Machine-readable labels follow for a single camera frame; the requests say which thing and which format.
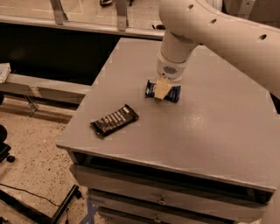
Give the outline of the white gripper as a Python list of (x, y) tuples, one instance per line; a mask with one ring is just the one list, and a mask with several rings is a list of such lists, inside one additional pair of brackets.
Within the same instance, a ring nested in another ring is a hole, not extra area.
[(182, 80), (187, 62), (173, 63), (167, 60), (160, 52), (157, 55), (156, 69), (160, 77), (157, 78), (155, 97), (163, 100), (172, 88), (172, 82)]

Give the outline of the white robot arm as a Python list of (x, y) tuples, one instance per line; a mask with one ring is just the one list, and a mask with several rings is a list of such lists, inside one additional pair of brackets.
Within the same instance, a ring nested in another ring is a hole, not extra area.
[(157, 72), (182, 79), (193, 49), (202, 44), (280, 98), (280, 31), (229, 16), (207, 0), (161, 0), (165, 27)]

